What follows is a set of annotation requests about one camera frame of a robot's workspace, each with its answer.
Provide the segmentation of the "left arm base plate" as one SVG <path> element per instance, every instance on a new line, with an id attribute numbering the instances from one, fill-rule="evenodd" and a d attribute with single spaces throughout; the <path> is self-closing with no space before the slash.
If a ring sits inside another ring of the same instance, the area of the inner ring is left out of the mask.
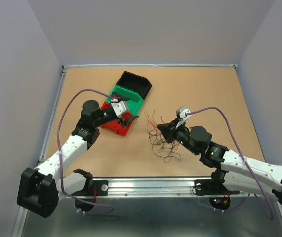
<path id="1" fill-rule="evenodd" d="M 108 195 L 108 180 L 98 179 L 79 179 L 78 181 L 64 179 L 64 189 L 73 196 L 93 196 L 96 190 L 97 196 Z"/>

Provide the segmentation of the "black plastic bin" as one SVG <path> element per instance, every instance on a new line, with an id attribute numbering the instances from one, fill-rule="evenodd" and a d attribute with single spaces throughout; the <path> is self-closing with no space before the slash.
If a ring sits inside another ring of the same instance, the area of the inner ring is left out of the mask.
<path id="1" fill-rule="evenodd" d="M 152 88 L 152 84 L 146 77 L 128 71 L 123 72 L 117 81 L 116 86 L 136 92 L 143 100 L 146 99 Z"/>

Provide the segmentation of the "green plastic bin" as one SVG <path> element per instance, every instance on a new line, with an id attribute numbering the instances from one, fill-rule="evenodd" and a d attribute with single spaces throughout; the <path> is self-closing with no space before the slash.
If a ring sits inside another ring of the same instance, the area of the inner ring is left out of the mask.
<path id="1" fill-rule="evenodd" d="M 129 100 L 127 101 L 129 111 L 134 116 L 139 114 L 139 111 L 141 110 L 141 107 L 144 104 L 144 99 L 137 92 L 131 91 L 129 89 L 125 89 L 117 85 L 114 86 L 114 88 L 112 89 L 109 95 L 113 96 L 114 92 L 120 96 L 129 98 Z"/>

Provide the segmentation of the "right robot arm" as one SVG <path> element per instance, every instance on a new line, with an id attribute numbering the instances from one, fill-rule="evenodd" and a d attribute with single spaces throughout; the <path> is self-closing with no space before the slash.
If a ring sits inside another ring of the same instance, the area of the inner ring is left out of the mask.
<path id="1" fill-rule="evenodd" d="M 226 189 L 265 194 L 282 205 L 282 165 L 242 157 L 234 150 L 213 142 L 211 133 L 202 126 L 188 129 L 174 120 L 157 125 L 157 129 L 168 143 L 177 141 L 191 153 L 200 155 L 200 162 L 205 166 L 215 169 L 210 180 L 214 192 Z"/>

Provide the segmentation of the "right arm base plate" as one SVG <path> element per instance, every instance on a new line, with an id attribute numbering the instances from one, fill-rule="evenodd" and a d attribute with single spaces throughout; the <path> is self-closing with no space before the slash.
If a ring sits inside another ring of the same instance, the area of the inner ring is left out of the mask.
<path id="1" fill-rule="evenodd" d="M 228 190 L 223 184 L 215 183 L 211 179 L 198 179 L 194 181 L 192 193 L 198 196 L 204 195 L 237 195 L 240 191 Z"/>

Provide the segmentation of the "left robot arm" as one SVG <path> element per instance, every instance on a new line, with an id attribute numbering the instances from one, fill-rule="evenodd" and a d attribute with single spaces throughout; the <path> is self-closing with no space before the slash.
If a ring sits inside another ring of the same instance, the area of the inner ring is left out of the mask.
<path id="1" fill-rule="evenodd" d="M 97 190 L 91 173 L 76 169 L 64 176 L 64 170 L 95 143 L 100 134 L 99 127 L 112 121 L 128 127 L 136 120 L 136 116 L 123 117 L 129 112 L 127 102 L 130 98 L 114 92 L 109 99 L 110 105 L 106 109 L 101 109 L 96 100 L 84 102 L 81 117 L 67 141 L 61 144 L 57 134 L 58 150 L 36 168 L 26 168 L 22 172 L 16 201 L 18 206 L 47 218 L 61 200 L 69 197 L 89 206 L 89 209 L 77 209 L 83 215 L 93 215 L 91 210 L 95 206 L 105 207 L 105 214 L 114 210 L 111 205 L 89 202 L 73 195 L 76 192 L 86 195 L 92 191 L 93 198 L 96 198 Z"/>

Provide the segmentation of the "red plastic bin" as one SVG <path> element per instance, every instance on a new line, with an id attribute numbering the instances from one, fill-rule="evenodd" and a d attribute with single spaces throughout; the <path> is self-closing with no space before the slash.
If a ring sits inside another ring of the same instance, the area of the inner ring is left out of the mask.
<path id="1" fill-rule="evenodd" d="M 127 112 L 122 116 L 122 118 L 124 121 L 128 118 L 131 119 L 133 118 L 133 114 L 131 112 Z M 132 124 L 128 125 L 127 127 L 123 127 L 120 123 L 117 123 L 116 121 L 111 121 L 105 125 L 102 125 L 101 128 L 110 130 L 117 135 L 126 136 L 131 126 Z"/>

